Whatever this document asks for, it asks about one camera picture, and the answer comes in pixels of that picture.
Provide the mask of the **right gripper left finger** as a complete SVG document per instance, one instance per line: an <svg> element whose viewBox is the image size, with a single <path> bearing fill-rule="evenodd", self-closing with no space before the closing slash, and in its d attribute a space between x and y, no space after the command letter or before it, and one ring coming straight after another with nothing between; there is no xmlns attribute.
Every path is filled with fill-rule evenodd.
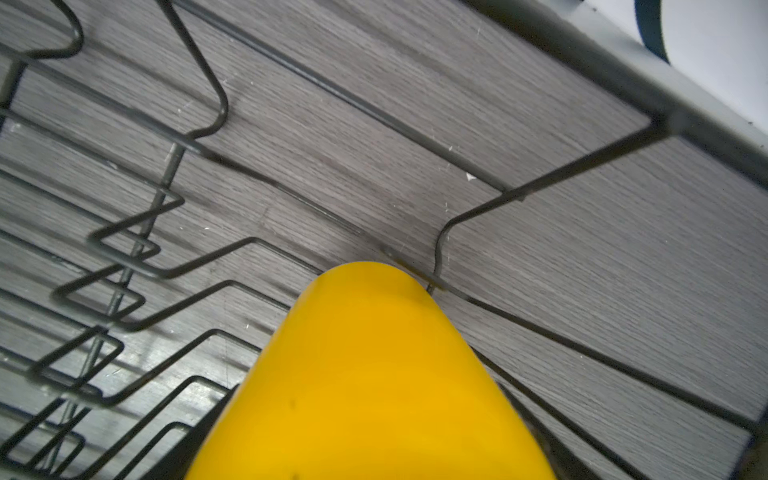
<svg viewBox="0 0 768 480"><path fill-rule="evenodd" d="M155 464L142 480L182 480L213 429L217 420L234 396L231 389L164 457Z"/></svg>

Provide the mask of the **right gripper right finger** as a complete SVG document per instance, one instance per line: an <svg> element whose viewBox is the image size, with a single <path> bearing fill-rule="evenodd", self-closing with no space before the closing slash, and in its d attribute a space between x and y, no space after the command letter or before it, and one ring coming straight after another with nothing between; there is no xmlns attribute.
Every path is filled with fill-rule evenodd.
<svg viewBox="0 0 768 480"><path fill-rule="evenodd" d="M507 400L530 430L559 480L599 480L600 477L567 447L504 385Z"/></svg>

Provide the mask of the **yellow ceramic mug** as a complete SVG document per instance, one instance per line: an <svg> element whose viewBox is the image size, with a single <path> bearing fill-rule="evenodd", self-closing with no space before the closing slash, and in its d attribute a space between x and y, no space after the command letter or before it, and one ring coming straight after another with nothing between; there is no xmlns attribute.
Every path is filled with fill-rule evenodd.
<svg viewBox="0 0 768 480"><path fill-rule="evenodd" d="M300 295L192 479L550 479L541 447L421 284L353 262Z"/></svg>

